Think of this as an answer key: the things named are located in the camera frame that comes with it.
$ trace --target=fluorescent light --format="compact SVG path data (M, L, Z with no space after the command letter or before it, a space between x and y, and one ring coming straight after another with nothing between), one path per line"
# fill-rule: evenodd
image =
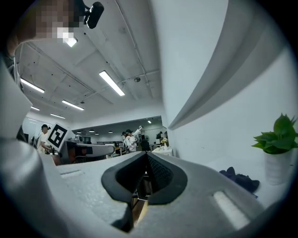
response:
M39 109L38 109L38 108L36 108L36 107L34 107L34 106L32 106L31 108L32 108L32 109L35 109L35 110L37 110L37 111L39 111Z
M21 82L22 82L23 84L26 84L26 85L28 85L29 87L32 87L32 88L34 88L35 90L37 90L37 91L39 91L39 92L41 92L41 93L44 93L44 92L45 92L43 89L41 89L41 88L39 88L39 87L37 87L37 86L35 86L35 85L29 83L28 81L26 81L26 80L24 80L24 79L20 79L20 80L21 80Z
M84 110L84 108L81 108L81 107L79 107L79 106L73 105L73 104L71 104L70 102L67 102L67 101L65 101L65 100L63 100L62 102L65 103L65 104L67 104L67 105L69 105L69 106L72 106L72 107L74 107L74 108L76 108L76 109L79 109L79 110L81 110L81 111Z
M54 116L54 117L59 117L59 118L63 118L63 119L65 119L65 117L57 116L57 115L55 115L55 114L51 114L51 115Z
M125 95L124 92L117 86L117 84L111 79L107 72L102 71L99 75L120 95Z
M70 46L73 47L78 40L76 38L64 39L64 41Z

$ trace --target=hat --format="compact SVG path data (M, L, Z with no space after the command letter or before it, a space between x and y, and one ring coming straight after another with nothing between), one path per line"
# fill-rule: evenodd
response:
M48 129L48 126L47 126L46 124L43 124L43 125L41 126L41 128L44 128L44 127L46 127L46 128Z

